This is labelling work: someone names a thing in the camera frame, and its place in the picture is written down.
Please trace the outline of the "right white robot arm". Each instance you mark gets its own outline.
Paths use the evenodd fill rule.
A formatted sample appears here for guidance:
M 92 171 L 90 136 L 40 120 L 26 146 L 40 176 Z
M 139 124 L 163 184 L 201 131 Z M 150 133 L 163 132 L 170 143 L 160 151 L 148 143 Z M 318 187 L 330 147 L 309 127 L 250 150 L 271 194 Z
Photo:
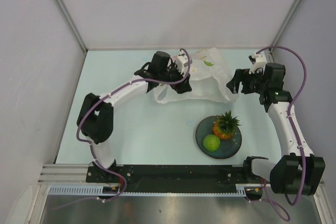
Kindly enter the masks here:
M 270 182 L 276 194 L 314 195 L 326 164 L 314 155 L 302 135 L 290 92 L 283 89 L 286 69 L 277 63 L 266 63 L 256 69 L 236 69 L 226 85 L 232 93 L 256 93 L 259 102 L 274 124 L 281 149 L 281 159 L 248 157 L 242 169 L 243 179 L 254 183 L 260 177 Z

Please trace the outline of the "dark blue ceramic plate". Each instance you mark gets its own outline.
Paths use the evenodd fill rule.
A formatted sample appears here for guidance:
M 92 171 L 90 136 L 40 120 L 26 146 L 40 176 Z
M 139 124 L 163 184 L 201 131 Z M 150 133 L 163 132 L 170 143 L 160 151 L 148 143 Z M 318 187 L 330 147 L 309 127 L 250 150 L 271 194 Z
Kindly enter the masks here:
M 214 159 L 227 159 L 238 153 L 242 145 L 242 134 L 239 127 L 231 138 L 221 139 L 213 131 L 216 116 L 201 120 L 195 129 L 195 142 L 200 150 Z

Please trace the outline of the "fake orange pineapple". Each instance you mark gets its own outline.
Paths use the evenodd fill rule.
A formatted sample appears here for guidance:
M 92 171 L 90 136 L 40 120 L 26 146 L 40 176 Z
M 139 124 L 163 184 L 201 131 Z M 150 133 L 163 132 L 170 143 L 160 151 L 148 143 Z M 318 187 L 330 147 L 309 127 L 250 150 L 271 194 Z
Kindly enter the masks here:
M 228 110 L 224 114 L 218 115 L 213 125 L 213 133 L 220 140 L 231 139 L 237 128 L 240 126 L 240 120 L 233 117 L 232 111 Z

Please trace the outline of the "white printed plastic bag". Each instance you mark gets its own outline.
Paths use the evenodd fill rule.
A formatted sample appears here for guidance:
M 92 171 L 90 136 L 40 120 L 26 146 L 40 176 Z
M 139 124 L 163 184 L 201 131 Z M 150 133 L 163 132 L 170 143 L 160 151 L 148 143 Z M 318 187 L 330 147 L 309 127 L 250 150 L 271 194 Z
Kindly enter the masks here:
M 239 95 L 233 94 L 226 86 L 233 74 L 220 50 L 215 47 L 204 49 L 192 54 L 191 58 L 192 91 L 178 94 L 170 86 L 162 84 L 153 91 L 157 103 L 166 104 L 187 99 L 231 103 L 238 99 Z

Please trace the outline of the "fake green lime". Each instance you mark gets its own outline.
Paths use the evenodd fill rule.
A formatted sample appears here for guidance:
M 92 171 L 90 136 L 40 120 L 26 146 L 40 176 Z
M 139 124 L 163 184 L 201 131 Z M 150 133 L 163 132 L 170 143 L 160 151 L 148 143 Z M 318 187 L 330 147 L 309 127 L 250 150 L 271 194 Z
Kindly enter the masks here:
M 203 139 L 203 146 L 209 152 L 215 152 L 220 147 L 220 138 L 216 135 L 209 134 Z

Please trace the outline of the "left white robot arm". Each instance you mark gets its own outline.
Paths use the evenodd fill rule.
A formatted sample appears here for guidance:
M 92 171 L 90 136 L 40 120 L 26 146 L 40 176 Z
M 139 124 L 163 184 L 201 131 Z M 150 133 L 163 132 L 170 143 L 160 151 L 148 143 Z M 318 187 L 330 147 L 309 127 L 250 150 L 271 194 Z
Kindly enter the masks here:
M 176 58 L 157 51 L 125 84 L 106 94 L 85 96 L 77 118 L 76 138 L 89 144 L 93 162 L 99 167 L 97 174 L 103 181 L 110 182 L 116 175 L 116 159 L 107 143 L 113 132 L 115 111 L 161 84 L 170 86 L 178 94 L 190 92 L 191 65 L 192 59 L 183 48 Z

